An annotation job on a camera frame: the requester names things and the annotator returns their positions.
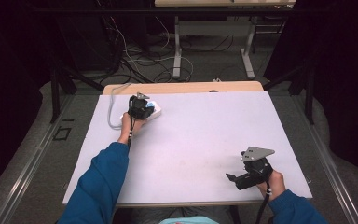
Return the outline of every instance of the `person's right arm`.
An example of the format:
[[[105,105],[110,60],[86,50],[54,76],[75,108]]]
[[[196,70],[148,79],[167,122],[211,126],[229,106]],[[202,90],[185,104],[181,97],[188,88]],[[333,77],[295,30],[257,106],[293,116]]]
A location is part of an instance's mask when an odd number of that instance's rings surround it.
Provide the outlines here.
[[[327,223],[322,215],[303,197],[298,197],[291,190],[286,189],[283,174],[273,171],[269,184],[272,195],[269,197],[269,207],[274,214],[274,224],[307,224]],[[265,196],[267,184],[257,185]]]

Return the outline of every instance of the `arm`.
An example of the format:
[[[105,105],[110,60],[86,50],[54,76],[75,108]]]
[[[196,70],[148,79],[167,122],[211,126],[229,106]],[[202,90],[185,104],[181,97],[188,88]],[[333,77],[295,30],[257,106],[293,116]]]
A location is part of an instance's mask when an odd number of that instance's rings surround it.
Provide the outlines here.
[[[91,160],[66,205],[58,223],[109,223],[124,183],[129,164],[127,146],[130,133],[130,116],[122,119],[121,135],[117,142],[102,150]],[[145,122],[137,120],[136,133]]]
[[[307,199],[298,197],[292,191],[286,189],[283,174],[273,171],[269,178],[269,184],[272,189],[269,207],[274,213],[274,224],[327,223]],[[259,184],[257,187],[265,196],[267,184]]]

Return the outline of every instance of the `gray carpet floor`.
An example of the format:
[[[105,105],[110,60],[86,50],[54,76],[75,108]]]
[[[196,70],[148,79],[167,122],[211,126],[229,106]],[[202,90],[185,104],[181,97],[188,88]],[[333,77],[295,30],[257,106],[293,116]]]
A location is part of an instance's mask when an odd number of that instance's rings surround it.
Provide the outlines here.
[[[212,49],[220,43],[224,37],[190,37],[187,47],[192,49]],[[255,80],[262,84],[267,81],[263,78],[264,69],[269,61],[278,36],[261,35],[257,38],[255,54],[251,54],[251,61],[255,70]],[[192,52],[184,51],[183,56],[187,57],[191,64],[183,61],[183,67],[191,71],[191,81],[212,81],[220,78],[222,81],[248,80],[244,74],[244,68],[240,57],[239,47],[242,39],[234,38],[229,49],[224,51]],[[172,61],[161,62],[164,66],[172,67]],[[157,77],[164,72],[162,65],[153,66],[137,65],[138,69],[149,78]],[[183,70],[184,78],[188,73]],[[123,77],[108,77],[102,80],[104,85],[118,83]],[[71,178],[76,165],[78,153],[88,130],[93,110],[97,104],[97,92],[84,83],[76,81],[79,90],[76,95],[62,95],[63,104],[67,109],[62,111],[62,116],[53,126],[49,124],[51,118],[51,99],[49,84],[41,91],[44,93],[44,102],[39,111],[38,117],[23,143],[19,147],[12,162],[0,178],[0,220],[6,223],[54,223],[61,215],[64,206],[62,198],[65,193],[64,187]],[[323,214],[329,223],[350,223],[342,209],[340,201],[332,187],[331,180],[326,174],[319,154],[317,145],[311,137],[308,124],[303,119],[303,114],[297,109],[298,101],[303,100],[303,95],[290,96],[287,92],[287,83],[278,85],[270,92],[273,104],[281,119],[282,126],[288,136],[292,148],[297,156],[301,169],[306,178],[310,180],[310,190],[313,194],[312,204]],[[315,128],[328,146],[329,133],[328,122],[324,116],[323,108],[315,102],[314,107]],[[16,203],[12,205],[9,214],[2,212],[7,204],[7,198],[11,195],[13,186],[23,174],[23,167],[30,162],[34,155],[40,156],[31,174],[30,182],[24,186],[24,191]],[[350,163],[337,158],[332,154],[335,166],[339,175],[345,182],[348,194],[351,196],[356,209],[358,210],[358,169]],[[260,203],[250,203],[239,207],[241,223],[254,223]],[[264,222],[271,216],[269,208],[264,214]]]

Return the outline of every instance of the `person's left hand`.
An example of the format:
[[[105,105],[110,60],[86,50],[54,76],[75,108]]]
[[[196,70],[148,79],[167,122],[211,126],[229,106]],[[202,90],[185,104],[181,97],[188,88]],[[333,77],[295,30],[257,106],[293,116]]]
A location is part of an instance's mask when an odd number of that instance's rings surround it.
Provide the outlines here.
[[[132,129],[132,136],[137,134],[141,127],[147,122],[147,119],[134,119],[132,118],[133,122],[133,129]],[[121,135],[118,138],[119,143],[128,144],[130,129],[131,129],[131,117],[126,112],[123,114],[123,118],[121,119]]]

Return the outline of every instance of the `table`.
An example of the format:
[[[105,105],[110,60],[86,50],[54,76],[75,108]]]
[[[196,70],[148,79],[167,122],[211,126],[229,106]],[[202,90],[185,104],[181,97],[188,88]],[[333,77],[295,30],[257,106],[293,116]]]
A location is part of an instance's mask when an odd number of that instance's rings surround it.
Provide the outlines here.
[[[119,136],[106,121],[109,94],[115,87],[118,85],[106,87],[100,96],[63,203],[90,159]],[[132,141],[130,166],[117,207],[260,201],[256,187],[239,191],[226,177],[226,173],[244,174],[241,151],[250,146],[276,150],[268,160],[285,173],[286,186],[300,196],[312,197],[269,94],[260,83],[133,84],[114,90],[111,120],[119,120],[128,109],[129,97],[137,91],[156,100],[162,114]]]
[[[293,5],[296,0],[156,0],[156,7],[262,7],[277,5]],[[255,78],[249,59],[257,17],[250,21],[179,21],[175,17],[175,57],[173,62],[173,78],[179,78],[182,59],[180,35],[234,35],[246,36],[245,48],[241,49],[241,57],[246,76]]]

